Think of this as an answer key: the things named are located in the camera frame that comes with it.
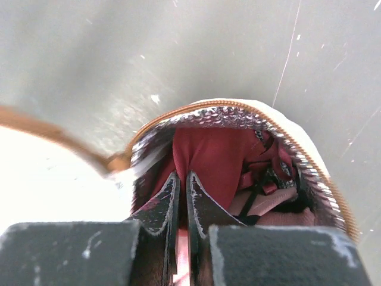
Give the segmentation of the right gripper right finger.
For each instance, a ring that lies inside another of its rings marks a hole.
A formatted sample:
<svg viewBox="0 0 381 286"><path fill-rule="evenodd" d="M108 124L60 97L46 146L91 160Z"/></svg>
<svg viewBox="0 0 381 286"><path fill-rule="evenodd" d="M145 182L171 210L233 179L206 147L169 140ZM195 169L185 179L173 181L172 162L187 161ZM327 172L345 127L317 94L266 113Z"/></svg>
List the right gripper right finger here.
<svg viewBox="0 0 381 286"><path fill-rule="evenodd" d="M346 234L322 226L245 226L186 183L191 285L370 285Z"/></svg>

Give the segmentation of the cream round laundry bag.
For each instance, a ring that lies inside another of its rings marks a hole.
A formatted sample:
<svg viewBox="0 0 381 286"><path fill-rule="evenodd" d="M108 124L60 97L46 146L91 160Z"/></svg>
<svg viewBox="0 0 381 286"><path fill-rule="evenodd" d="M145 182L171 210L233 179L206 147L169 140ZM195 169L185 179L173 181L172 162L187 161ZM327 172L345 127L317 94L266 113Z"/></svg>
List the cream round laundry bag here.
<svg viewBox="0 0 381 286"><path fill-rule="evenodd" d="M290 158L317 203L316 222L358 228L316 146L302 127L256 100L209 99L142 126L126 149L107 157L59 127L1 107L1 230L19 222L120 221L165 157L176 128L261 130Z"/></svg>

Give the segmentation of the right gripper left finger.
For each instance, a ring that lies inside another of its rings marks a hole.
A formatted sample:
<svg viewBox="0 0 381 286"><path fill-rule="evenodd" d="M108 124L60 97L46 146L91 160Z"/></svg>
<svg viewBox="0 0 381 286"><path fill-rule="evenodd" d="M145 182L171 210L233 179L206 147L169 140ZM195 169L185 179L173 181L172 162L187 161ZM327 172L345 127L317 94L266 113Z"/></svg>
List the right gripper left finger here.
<svg viewBox="0 0 381 286"><path fill-rule="evenodd" d="M2 285L172 285L180 181L123 222L28 223L1 237Z"/></svg>

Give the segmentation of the maroon bra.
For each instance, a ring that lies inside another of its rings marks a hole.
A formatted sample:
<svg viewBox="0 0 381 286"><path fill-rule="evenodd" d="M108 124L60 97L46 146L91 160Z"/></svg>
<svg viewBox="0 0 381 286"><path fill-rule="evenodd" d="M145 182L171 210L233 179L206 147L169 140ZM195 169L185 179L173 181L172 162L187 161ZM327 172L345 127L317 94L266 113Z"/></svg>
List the maroon bra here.
<svg viewBox="0 0 381 286"><path fill-rule="evenodd" d="M164 158L153 189L137 195L134 210L159 192L171 172L177 172L184 192L191 171L227 211L240 191L269 195L278 189L295 187L296 169L291 158L267 132L180 128L174 133L170 152Z"/></svg>

